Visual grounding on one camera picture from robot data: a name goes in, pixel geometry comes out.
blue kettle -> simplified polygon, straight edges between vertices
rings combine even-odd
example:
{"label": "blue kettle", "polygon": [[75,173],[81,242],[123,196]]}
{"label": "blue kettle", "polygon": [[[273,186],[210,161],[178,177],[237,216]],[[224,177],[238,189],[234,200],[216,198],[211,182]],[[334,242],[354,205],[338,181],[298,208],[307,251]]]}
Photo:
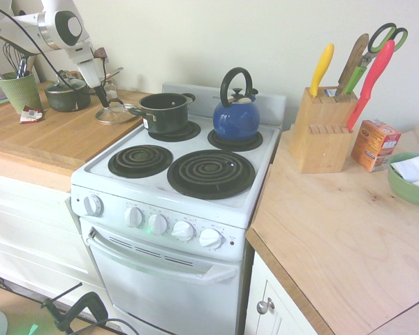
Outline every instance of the blue kettle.
{"label": "blue kettle", "polygon": [[[245,77],[245,95],[242,89],[228,98],[228,86],[233,78],[242,73]],[[253,88],[253,80],[244,68],[233,68],[225,75],[221,85],[221,102],[217,105],[213,115],[213,125],[216,134],[232,141],[243,141],[253,138],[259,127],[259,109],[254,104],[258,91]]]}

cabinet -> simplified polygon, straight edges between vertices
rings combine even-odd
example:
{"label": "cabinet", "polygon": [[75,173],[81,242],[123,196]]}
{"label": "cabinet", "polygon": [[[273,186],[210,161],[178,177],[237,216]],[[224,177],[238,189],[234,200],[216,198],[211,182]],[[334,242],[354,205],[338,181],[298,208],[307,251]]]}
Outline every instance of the cabinet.
{"label": "cabinet", "polygon": [[[263,314],[257,310],[259,302]],[[245,335],[317,335],[257,253],[251,274]]]}
{"label": "cabinet", "polygon": [[112,305],[67,192],[0,176],[0,277],[72,305],[94,291]]}

wooden knife block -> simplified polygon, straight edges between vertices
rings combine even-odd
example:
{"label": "wooden knife block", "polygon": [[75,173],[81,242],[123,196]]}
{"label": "wooden knife block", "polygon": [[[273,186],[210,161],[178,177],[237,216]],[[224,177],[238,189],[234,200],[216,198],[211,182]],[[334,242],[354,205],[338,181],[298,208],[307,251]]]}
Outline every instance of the wooden knife block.
{"label": "wooden knife block", "polygon": [[341,172],[351,147],[353,132],[346,121],[357,96],[329,97],[325,89],[335,87],[318,88],[315,98],[306,87],[302,95],[289,147],[301,173]]}

yellow knife handle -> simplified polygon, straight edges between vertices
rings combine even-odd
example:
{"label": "yellow knife handle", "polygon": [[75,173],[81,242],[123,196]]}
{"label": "yellow knife handle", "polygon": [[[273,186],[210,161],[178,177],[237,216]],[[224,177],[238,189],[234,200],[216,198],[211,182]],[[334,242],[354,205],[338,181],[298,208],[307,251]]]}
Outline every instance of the yellow knife handle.
{"label": "yellow knife handle", "polygon": [[330,61],[332,61],[333,55],[334,45],[331,43],[324,49],[323,54],[318,61],[318,65],[316,66],[314,76],[312,77],[312,83],[310,85],[309,92],[314,98],[318,94],[318,86],[320,85],[320,82],[329,67]]}

stove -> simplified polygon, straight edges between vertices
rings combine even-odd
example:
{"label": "stove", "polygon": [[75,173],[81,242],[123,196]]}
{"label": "stove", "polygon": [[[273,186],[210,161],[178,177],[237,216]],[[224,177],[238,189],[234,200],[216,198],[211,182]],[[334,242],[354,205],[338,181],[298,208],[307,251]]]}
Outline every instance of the stove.
{"label": "stove", "polygon": [[[179,320],[193,318],[200,329],[207,324],[208,331],[214,331],[214,323],[226,318],[214,334],[236,334],[244,310],[241,293],[251,271],[244,235],[278,143],[286,99],[259,94],[256,136],[232,142],[214,133],[212,113],[220,102],[219,89],[164,84],[163,92],[196,96],[189,105],[187,127],[159,135],[140,126],[108,147],[73,173],[72,208],[121,318],[148,334],[179,335],[197,334]],[[137,266],[130,267],[132,262]],[[149,262],[158,262],[158,267],[152,270]],[[171,278],[170,271],[180,275]],[[144,305],[136,307],[133,300],[152,290],[137,291],[134,281],[156,283],[155,292],[168,292],[159,299],[167,295],[175,307],[164,306],[164,301],[152,313]],[[174,292],[181,292],[180,298]],[[184,295],[197,300],[185,304]],[[214,297],[224,298],[223,308]],[[153,316],[165,310],[167,318]]]}

